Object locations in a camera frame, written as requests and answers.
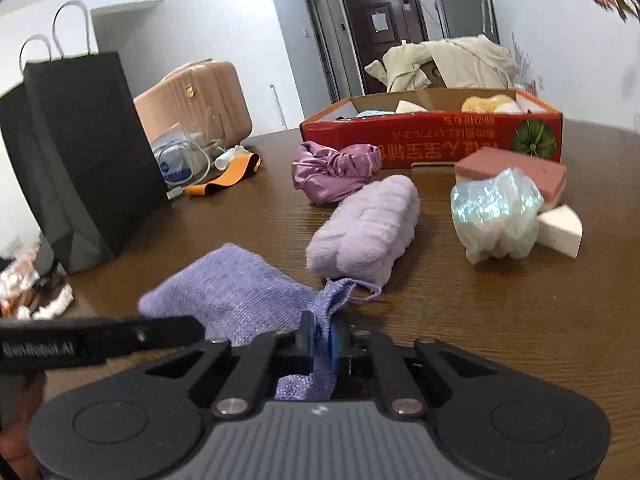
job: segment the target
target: brown door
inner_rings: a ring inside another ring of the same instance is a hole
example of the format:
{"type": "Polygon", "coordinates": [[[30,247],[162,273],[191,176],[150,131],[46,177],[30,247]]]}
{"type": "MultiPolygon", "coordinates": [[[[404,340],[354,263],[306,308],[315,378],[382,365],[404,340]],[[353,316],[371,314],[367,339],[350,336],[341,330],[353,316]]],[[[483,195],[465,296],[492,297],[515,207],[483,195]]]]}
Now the brown door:
{"type": "Polygon", "coordinates": [[[343,0],[358,56],[365,94],[386,92],[386,87],[364,72],[364,67],[392,47],[427,41],[422,10],[417,0],[343,0]]]}

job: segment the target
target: doorway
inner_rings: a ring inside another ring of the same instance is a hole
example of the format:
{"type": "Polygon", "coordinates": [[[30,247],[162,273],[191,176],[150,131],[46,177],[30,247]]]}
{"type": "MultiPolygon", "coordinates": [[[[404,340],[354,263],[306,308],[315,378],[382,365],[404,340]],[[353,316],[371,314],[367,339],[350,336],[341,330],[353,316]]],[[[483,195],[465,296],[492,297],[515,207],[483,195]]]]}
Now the doorway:
{"type": "Polygon", "coordinates": [[[343,0],[360,67],[365,94],[386,87],[364,67],[380,60],[393,46],[427,41],[427,29],[418,0],[343,0]]]}
{"type": "Polygon", "coordinates": [[[331,62],[329,44],[327,43],[327,37],[322,26],[322,1],[323,0],[306,0],[306,7],[309,11],[309,17],[311,18],[314,37],[318,44],[320,63],[322,64],[322,71],[324,72],[324,78],[326,79],[326,88],[329,92],[329,98],[333,104],[340,100],[340,91],[338,90],[338,82],[335,78],[334,66],[331,62]]]}

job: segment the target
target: lavender fluffy towel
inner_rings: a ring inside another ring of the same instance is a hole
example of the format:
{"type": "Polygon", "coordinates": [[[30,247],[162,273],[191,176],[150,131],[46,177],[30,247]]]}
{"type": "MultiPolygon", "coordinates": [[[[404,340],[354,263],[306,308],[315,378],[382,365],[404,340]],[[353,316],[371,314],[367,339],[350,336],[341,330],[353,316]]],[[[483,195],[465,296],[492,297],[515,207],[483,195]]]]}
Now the lavender fluffy towel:
{"type": "Polygon", "coordinates": [[[293,187],[316,205],[340,202],[371,182],[381,167],[377,146],[354,144],[338,152],[308,140],[299,146],[293,162],[293,187]]]}
{"type": "Polygon", "coordinates": [[[324,278],[347,276],[384,286],[414,239],[420,199],[404,175],[373,182],[342,201],[306,249],[306,266],[324,278]]]}
{"type": "Polygon", "coordinates": [[[225,244],[174,274],[140,299],[143,316],[195,316],[206,337],[226,337],[242,346],[263,332],[297,329],[306,310],[316,316],[316,360],[309,376],[278,382],[276,398],[327,400],[335,386],[328,350],[329,322],[356,283],[328,282],[320,292],[300,285],[260,256],[225,244]]]}

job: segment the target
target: beige clothing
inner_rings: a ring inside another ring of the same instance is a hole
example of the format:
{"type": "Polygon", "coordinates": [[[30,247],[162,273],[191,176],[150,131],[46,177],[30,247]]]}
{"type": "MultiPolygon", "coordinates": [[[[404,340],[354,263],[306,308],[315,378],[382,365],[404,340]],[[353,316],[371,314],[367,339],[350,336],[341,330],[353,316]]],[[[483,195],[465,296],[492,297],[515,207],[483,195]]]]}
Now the beige clothing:
{"type": "Polygon", "coordinates": [[[432,59],[448,88],[508,89],[518,74],[508,49],[484,35],[395,46],[384,55],[384,66],[375,61],[365,71],[387,92],[419,90],[430,84],[420,67],[432,59]]]}

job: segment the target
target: white foam block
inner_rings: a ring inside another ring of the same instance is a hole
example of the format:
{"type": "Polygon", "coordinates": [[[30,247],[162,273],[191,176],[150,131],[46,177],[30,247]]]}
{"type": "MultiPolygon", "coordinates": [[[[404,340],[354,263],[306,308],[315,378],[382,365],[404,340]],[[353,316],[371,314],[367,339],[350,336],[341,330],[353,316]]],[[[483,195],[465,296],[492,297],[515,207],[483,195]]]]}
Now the white foam block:
{"type": "Polygon", "coordinates": [[[400,101],[398,108],[396,108],[396,114],[413,114],[416,112],[428,112],[428,110],[409,101],[400,101]]]}
{"type": "Polygon", "coordinates": [[[582,222],[567,205],[560,206],[538,216],[540,230],[538,243],[550,249],[578,257],[582,241],[582,222]]]}
{"type": "Polygon", "coordinates": [[[515,103],[505,103],[503,105],[498,106],[495,109],[495,113],[497,114],[521,114],[523,111],[520,107],[515,103]]]}

